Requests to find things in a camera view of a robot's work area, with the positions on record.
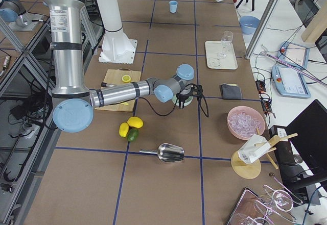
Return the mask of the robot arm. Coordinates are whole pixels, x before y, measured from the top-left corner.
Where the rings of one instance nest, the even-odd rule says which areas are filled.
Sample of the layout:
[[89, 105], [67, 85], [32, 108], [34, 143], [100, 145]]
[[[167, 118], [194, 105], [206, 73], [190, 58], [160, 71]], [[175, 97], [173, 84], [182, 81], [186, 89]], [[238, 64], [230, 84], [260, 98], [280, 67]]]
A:
[[[177, 67], [169, 79], [144, 81], [90, 90], [84, 83], [81, 40], [81, 10], [85, 0], [43, 0], [50, 10], [51, 50], [55, 65], [56, 86], [52, 91], [53, 121], [65, 132], [76, 133], [87, 128], [94, 109], [122, 103], [145, 95], [155, 95], [160, 102], [190, 91], [194, 69], [188, 64]], [[105, 35], [101, 62], [131, 64], [137, 41], [123, 31], [118, 0], [96, 0]]]
[[13, 31], [31, 32], [44, 15], [28, 12], [20, 0], [1, 0], [1, 18]]

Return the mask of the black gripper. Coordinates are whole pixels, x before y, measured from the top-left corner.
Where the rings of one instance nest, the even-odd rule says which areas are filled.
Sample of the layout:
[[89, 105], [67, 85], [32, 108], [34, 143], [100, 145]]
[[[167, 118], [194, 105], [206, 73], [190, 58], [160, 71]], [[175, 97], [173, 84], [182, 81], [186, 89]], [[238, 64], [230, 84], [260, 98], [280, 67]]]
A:
[[184, 109], [185, 102], [191, 102], [195, 95], [197, 95], [195, 87], [187, 86], [178, 96], [178, 108]]

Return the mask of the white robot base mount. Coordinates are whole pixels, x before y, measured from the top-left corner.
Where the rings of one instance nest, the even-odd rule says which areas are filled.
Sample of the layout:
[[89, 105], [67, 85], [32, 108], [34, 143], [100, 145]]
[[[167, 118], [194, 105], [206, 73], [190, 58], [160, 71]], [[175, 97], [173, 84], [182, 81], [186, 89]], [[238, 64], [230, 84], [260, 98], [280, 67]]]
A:
[[132, 64], [137, 40], [124, 33], [118, 0], [97, 0], [105, 30], [99, 61], [102, 63]]

